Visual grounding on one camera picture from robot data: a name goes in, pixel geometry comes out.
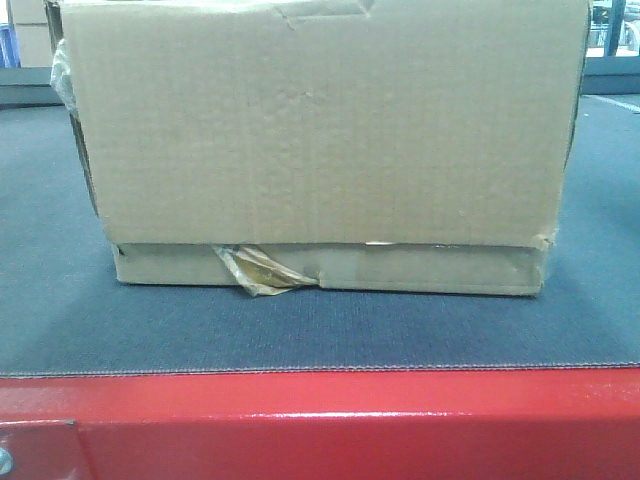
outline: brown cardboard box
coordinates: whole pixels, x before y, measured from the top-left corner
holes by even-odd
[[[13,23],[47,23],[43,0],[10,0],[8,3]]]
[[[23,67],[50,67],[51,39],[49,27],[43,25],[15,25],[20,64]]]
[[[120,280],[539,290],[586,0],[67,0],[62,20]]]

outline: gray carpet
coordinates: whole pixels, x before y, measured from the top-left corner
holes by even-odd
[[[640,364],[640,115],[585,98],[537,299],[123,286],[65,111],[0,111],[0,375]]]

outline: red metal frame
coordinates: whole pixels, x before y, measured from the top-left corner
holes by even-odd
[[[635,479],[640,369],[5,379],[0,445],[11,480]]]

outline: bolt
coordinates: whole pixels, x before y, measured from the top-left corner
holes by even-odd
[[[0,447],[0,475],[6,475],[13,469],[13,457],[11,454]]]

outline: clear plastic wrap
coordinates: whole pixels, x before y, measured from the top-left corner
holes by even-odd
[[[73,92],[73,85],[71,83],[71,67],[69,66],[67,44],[64,39],[58,42],[55,54],[53,55],[50,83],[60,97],[60,100],[62,100],[67,107],[69,113],[77,119],[78,108],[76,107],[76,95]]]
[[[279,264],[256,246],[212,245],[212,248],[251,296],[278,295],[318,285],[318,280]]]

